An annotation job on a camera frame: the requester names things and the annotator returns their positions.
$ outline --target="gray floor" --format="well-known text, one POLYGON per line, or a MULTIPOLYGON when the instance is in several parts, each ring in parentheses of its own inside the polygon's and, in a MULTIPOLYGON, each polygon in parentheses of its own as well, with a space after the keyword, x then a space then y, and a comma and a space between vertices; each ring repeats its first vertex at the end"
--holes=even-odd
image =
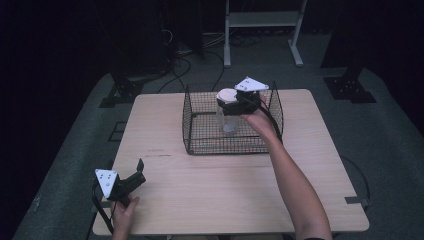
MULTIPOLYGON (((369 184, 371 203, 367 211, 370 228, 361 233, 341 233, 336 239, 422 239, 424 236, 424 141, 387 91, 384 82, 369 70, 360 82, 377 103, 352 104, 333 100, 323 78, 339 76, 344 69, 320 69, 329 35, 301 35, 299 51, 305 65, 294 65, 287 36, 264 37, 247 48, 232 48, 232 67, 221 81, 241 81, 245 76, 276 81, 279 89, 309 89, 325 120, 339 154, 354 162, 369 184)), ((208 49, 222 56, 222 46, 208 49)), ((221 71, 220 59, 206 53, 191 55, 187 83, 211 83, 221 71)), ((177 62, 176 72, 187 69, 177 62)), ((143 94, 156 93, 173 76, 146 84, 143 94)), ((14 239, 108 239, 92 234, 91 185, 95 168, 113 162, 119 142, 108 141, 115 123, 126 121, 131 104, 99 108, 113 81, 99 80, 69 132, 33 206, 14 239)), ((180 92, 174 81, 162 92, 180 92)), ((343 161, 359 196, 366 196, 360 172, 343 161)), ((279 239, 280 236, 242 236, 237 239, 279 239)), ((205 239, 202 237, 185 239, 205 239)))

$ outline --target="table top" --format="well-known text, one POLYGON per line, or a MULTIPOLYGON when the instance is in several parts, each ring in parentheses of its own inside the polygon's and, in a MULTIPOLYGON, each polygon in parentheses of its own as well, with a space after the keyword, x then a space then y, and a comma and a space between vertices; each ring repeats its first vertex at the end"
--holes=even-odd
MULTIPOLYGON (((365 231, 368 219, 308 90, 279 90, 283 142, 315 188, 334 232, 365 231)), ((114 170, 121 179, 144 162, 147 181, 132 234, 206 235, 294 232, 268 154, 188 155, 182 139, 184 94, 140 95, 134 102, 114 170)), ((110 235, 97 216, 93 231, 110 235)))

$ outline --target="wire mesh cage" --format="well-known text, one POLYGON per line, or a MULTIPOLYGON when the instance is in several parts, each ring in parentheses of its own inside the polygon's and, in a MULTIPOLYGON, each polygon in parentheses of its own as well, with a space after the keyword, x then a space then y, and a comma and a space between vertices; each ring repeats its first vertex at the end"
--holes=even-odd
MULTIPOLYGON (((212 89, 234 88, 235 84, 221 83, 212 89)), ((267 147, 259 135, 239 116, 237 129, 225 132, 217 117, 219 106, 217 92, 208 92, 207 84, 186 86, 183 108, 183 141, 190 155, 252 154, 267 153, 267 147)), ((268 90, 260 91, 265 104, 282 133, 284 128, 283 110, 275 82, 268 90)))

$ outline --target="person's arm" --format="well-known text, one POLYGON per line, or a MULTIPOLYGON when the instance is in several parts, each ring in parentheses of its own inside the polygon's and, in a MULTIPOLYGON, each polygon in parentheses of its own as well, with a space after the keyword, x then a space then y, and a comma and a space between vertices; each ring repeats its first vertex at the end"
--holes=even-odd
POLYGON ((134 209, 139 200, 139 197, 132 199, 127 208, 120 202, 111 202, 114 228, 112 240, 126 240, 128 238, 133 221, 134 209))
POLYGON ((267 145, 281 197, 290 213, 296 239, 332 239, 327 214, 314 188, 290 157, 260 110, 242 115, 267 145))

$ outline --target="white metal rack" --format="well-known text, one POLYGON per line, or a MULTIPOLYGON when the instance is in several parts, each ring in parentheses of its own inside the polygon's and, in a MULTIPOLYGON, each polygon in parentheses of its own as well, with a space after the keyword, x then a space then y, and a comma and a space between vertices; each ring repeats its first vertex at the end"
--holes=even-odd
POLYGON ((306 3, 308 0, 302 0, 299 11, 285 12, 230 12, 230 0, 227 0, 225 9, 225 44, 224 44, 224 66, 231 66, 230 55, 230 28, 233 27, 276 27, 276 26, 294 26, 295 31, 293 39, 288 40, 296 66, 303 66, 302 58, 297 50, 297 40, 300 27, 302 26, 303 16, 305 14, 306 3))

